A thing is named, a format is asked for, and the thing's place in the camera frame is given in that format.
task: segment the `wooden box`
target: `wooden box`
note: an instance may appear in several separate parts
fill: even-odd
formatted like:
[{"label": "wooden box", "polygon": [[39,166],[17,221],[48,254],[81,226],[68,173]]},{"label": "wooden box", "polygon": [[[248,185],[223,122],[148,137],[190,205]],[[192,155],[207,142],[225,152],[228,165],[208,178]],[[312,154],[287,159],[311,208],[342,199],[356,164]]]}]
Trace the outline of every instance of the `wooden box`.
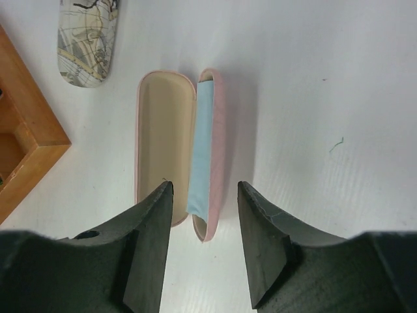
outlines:
[{"label": "wooden box", "polygon": [[0,223],[71,143],[0,26]]}]

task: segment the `map print case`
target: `map print case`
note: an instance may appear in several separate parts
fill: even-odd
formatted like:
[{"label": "map print case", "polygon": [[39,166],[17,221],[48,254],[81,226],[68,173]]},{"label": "map print case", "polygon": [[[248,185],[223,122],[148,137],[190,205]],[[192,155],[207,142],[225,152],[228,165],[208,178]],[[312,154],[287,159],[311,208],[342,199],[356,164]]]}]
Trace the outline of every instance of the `map print case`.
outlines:
[{"label": "map print case", "polygon": [[119,0],[61,0],[58,67],[78,87],[97,87],[109,73]]}]

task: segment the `blue cloth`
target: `blue cloth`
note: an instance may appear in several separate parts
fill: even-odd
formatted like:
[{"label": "blue cloth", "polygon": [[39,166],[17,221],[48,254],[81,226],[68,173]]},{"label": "blue cloth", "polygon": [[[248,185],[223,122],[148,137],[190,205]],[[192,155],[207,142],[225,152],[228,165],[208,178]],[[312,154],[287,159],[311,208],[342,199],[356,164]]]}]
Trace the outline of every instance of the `blue cloth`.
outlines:
[{"label": "blue cloth", "polygon": [[187,212],[197,215],[206,223],[209,214],[213,96],[212,80],[197,84],[197,112],[187,203]]}]

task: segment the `white surface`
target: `white surface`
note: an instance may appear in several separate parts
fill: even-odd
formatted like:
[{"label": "white surface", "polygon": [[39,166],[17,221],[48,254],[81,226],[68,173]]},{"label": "white surface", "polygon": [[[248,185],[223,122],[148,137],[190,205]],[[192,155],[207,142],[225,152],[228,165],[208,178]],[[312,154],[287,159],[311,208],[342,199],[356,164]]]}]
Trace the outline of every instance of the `white surface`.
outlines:
[{"label": "white surface", "polygon": [[196,81],[205,67],[225,76],[228,197],[211,243],[190,219],[172,230],[160,312],[251,312],[239,180],[340,236],[417,228],[417,2],[124,0],[97,89],[60,78],[58,11],[58,0],[0,0],[73,143],[2,229],[71,237],[133,205],[139,80],[165,68]]}]

